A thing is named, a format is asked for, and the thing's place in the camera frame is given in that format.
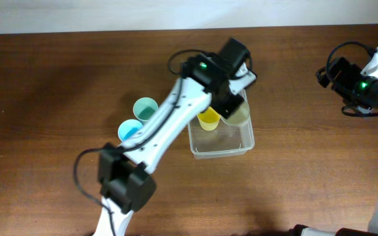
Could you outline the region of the green cup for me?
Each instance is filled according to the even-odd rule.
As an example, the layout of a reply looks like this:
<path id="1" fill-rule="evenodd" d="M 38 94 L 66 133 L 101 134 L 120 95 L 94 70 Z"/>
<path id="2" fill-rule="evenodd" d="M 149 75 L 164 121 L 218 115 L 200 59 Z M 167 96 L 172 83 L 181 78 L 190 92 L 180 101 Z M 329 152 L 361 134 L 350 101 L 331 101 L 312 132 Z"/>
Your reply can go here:
<path id="1" fill-rule="evenodd" d="M 149 97 L 139 98 L 133 105 L 134 116 L 142 123 L 146 123 L 158 110 L 158 104 Z"/>

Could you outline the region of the cream cup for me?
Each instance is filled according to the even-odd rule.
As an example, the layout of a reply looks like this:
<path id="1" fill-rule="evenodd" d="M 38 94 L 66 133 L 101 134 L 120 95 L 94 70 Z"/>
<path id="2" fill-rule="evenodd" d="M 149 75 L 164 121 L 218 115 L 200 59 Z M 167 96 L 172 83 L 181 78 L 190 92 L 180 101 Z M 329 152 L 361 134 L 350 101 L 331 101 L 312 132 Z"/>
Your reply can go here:
<path id="1" fill-rule="evenodd" d="M 229 118 L 225 119 L 221 117 L 221 120 L 230 126 L 233 127 L 242 127 L 247 124 L 248 120 L 250 119 L 250 108 L 247 102 L 243 102 L 239 108 L 235 110 Z"/>

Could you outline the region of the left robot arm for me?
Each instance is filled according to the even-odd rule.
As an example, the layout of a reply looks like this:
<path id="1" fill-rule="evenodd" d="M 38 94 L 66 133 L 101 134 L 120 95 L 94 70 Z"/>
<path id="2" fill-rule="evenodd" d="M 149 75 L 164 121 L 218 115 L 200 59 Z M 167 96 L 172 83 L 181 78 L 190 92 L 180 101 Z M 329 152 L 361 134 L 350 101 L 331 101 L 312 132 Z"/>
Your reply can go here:
<path id="1" fill-rule="evenodd" d="M 243 103 L 240 92 L 256 79 L 247 47 L 229 39 L 219 53 L 199 50 L 183 62 L 172 91 L 129 139 L 100 150 L 97 180 L 103 210 L 95 235 L 124 235 L 133 213 L 156 190 L 152 178 L 160 159 L 185 126 L 207 110 L 233 115 Z"/>

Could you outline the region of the yellow cup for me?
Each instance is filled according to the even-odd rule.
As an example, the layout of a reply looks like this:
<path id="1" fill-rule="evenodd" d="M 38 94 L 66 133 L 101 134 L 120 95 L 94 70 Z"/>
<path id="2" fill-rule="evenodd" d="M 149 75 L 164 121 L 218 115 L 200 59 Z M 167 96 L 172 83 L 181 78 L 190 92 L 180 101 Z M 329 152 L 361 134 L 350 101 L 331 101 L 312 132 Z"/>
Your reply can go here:
<path id="1" fill-rule="evenodd" d="M 208 107 L 204 112 L 197 114 L 199 124 L 203 130 L 215 130 L 221 119 L 221 116 L 212 108 Z"/>

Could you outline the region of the blue cup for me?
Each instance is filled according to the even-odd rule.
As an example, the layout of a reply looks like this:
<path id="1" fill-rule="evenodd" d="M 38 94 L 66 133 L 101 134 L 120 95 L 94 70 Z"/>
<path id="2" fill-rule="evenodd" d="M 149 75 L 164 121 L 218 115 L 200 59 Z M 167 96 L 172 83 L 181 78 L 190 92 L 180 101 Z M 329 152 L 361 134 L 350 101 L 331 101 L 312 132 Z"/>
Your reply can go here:
<path id="1" fill-rule="evenodd" d="M 136 119 L 128 119 L 120 124 L 117 130 L 117 135 L 121 141 L 125 141 L 142 127 L 143 124 L 140 121 Z"/>

